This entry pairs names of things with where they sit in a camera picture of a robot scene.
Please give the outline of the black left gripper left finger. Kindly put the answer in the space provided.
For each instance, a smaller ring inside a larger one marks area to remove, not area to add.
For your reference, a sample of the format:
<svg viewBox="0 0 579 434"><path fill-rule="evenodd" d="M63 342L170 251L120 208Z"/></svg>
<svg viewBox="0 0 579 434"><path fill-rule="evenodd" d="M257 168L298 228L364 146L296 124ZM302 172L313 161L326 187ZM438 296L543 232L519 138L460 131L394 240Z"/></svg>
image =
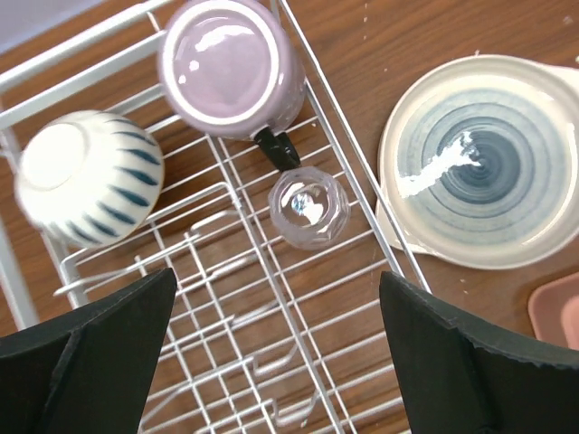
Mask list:
<svg viewBox="0 0 579 434"><path fill-rule="evenodd" d="M161 269L1 340L1 431L135 433L176 295Z"/></svg>

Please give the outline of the purple translucent measuring cup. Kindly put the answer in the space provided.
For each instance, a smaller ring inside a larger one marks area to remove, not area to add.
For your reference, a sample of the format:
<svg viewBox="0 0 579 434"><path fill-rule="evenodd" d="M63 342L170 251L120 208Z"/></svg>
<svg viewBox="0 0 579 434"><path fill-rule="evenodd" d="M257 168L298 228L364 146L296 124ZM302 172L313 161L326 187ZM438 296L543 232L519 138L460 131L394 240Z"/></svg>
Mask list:
<svg viewBox="0 0 579 434"><path fill-rule="evenodd" d="M299 167L286 130L306 98L303 64L258 1L189 1L171 17L157 56L167 101L189 126L254 142L281 172Z"/></svg>

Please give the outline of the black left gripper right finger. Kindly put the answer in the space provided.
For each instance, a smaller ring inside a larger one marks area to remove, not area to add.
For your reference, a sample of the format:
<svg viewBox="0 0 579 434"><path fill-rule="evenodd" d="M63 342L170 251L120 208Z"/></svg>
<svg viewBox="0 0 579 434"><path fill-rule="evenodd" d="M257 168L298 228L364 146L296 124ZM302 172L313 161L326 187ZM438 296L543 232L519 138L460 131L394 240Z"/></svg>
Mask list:
<svg viewBox="0 0 579 434"><path fill-rule="evenodd" d="M413 433L575 433L578 353L382 273L384 329Z"/></svg>

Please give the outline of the cream plate with blue swirl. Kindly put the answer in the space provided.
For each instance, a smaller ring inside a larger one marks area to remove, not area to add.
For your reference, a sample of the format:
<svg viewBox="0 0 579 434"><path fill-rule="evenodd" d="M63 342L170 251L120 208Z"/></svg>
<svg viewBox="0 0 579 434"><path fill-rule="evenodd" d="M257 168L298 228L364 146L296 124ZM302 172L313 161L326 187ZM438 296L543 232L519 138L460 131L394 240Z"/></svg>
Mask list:
<svg viewBox="0 0 579 434"><path fill-rule="evenodd" d="M429 71L378 151L376 219L398 250L474 269L539 262L578 234L578 71L507 55Z"/></svg>

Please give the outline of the white bowl with blue dashes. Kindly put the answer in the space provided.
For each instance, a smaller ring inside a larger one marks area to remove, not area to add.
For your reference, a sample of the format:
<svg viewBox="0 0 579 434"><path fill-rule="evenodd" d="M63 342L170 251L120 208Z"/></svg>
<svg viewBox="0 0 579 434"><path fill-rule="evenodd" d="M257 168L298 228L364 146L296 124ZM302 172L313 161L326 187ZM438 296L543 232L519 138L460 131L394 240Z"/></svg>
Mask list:
<svg viewBox="0 0 579 434"><path fill-rule="evenodd" d="M164 179L161 147L145 129L108 111L80 110L29 141L14 195L34 227L93 249L127 238L143 223Z"/></svg>

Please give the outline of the white wire dish rack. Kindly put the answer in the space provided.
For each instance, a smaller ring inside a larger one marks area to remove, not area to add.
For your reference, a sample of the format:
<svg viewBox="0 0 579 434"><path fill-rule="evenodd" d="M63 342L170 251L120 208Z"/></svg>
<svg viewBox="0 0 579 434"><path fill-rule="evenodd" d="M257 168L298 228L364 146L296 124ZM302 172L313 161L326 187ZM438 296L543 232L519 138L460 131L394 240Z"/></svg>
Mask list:
<svg viewBox="0 0 579 434"><path fill-rule="evenodd" d="M378 54L375 3L271 1L302 57L305 104L289 138L304 165L346 190L351 217L318 251L291 247L271 222L277 171L255 145L188 127L163 98L154 50L175 1L106 1L1 57L9 70L106 19L116 31L1 97L13 109L75 86L1 134L1 215L8 241L3 296L23 297L42 320L169 267L176 301L147 397L142 433L406 433L409 423L387 348L380 276L413 264L386 246L375 217L376 136L344 129L333 70L363 73ZM17 154L42 126L77 109L107 109L161 145L164 190L149 221L107 248L65 247L42 236L13 194Z"/></svg>

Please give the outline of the small clear glass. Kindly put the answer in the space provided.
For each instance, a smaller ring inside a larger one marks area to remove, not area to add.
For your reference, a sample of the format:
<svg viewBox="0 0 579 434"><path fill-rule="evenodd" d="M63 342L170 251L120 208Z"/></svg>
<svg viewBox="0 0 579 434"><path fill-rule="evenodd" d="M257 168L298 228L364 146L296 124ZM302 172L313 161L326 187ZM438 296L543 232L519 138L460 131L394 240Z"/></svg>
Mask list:
<svg viewBox="0 0 579 434"><path fill-rule="evenodd" d="M313 166L283 172L268 202L273 226L283 240L301 250L334 244L350 218L342 184Z"/></svg>

